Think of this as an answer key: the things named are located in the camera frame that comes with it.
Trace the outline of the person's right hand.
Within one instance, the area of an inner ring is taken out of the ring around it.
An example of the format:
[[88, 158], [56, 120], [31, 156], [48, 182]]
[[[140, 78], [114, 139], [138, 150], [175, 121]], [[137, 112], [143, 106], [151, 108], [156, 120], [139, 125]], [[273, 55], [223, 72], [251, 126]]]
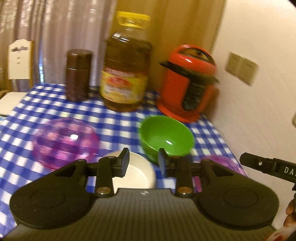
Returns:
[[285, 221], [283, 223], [283, 226], [291, 226], [296, 224], [296, 217], [293, 214], [295, 208], [294, 201], [291, 200], [285, 210], [285, 213], [287, 217], [285, 218]]

